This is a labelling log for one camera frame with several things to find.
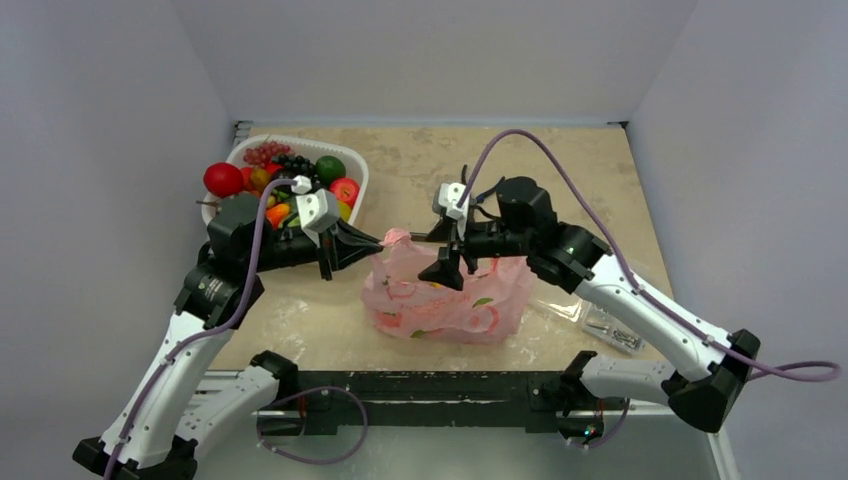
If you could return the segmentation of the pink plastic bag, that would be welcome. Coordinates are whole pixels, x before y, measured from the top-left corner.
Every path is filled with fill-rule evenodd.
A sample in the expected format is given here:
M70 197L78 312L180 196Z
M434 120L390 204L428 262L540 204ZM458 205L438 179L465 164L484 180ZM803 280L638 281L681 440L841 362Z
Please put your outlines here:
M499 344L518 332L536 282L523 257L491 260L472 275L461 267L464 287L457 291L417 278L436 251L415 244L410 232L392 228L382 246L360 294L377 330L465 344Z

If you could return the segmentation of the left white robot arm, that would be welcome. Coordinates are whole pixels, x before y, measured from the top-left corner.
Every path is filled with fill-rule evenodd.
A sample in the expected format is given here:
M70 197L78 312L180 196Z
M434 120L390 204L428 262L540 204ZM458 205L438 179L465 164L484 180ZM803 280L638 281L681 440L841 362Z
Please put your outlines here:
M300 204L308 225L279 233L256 196L220 202L142 382L105 432L78 443L77 464L105 479L191 479L200 460L249 415L295 402L297 365L264 351L218 393L191 404L211 362L263 294L261 272L314 263L330 279L381 251L377 238L339 217L328 191L303 196Z

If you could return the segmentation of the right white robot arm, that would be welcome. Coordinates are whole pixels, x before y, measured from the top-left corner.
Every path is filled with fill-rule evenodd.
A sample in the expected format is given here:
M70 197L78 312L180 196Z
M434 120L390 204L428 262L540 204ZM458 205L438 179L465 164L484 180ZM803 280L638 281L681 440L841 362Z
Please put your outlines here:
M522 257L538 279L606 311L663 356L647 361L580 352L550 394L564 409L618 397L665 405L703 432L721 429L748 381L758 337L711 326L642 281L606 242L559 220L549 193L531 178L498 185L500 215L491 221L474 221L464 190L462 183L437 188L433 210L440 219L426 239L441 246L419 279L460 291L462 265L474 271L482 258Z

